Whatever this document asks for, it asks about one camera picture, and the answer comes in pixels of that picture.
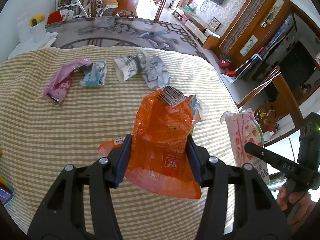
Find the person's right hand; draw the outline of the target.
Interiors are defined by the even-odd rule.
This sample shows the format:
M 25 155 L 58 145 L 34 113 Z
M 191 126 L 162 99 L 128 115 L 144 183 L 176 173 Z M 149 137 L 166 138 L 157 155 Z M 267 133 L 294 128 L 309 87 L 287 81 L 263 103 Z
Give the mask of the person's right hand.
M 316 202 L 311 200 L 309 193 L 293 192 L 289 194 L 285 184 L 281 186 L 276 201 L 282 211 L 287 209 L 289 203 L 295 204 L 296 201 L 299 201 L 298 204 L 300 206 L 293 218 L 289 221 L 289 225 L 293 230 L 298 229 L 306 221 L 316 206 Z

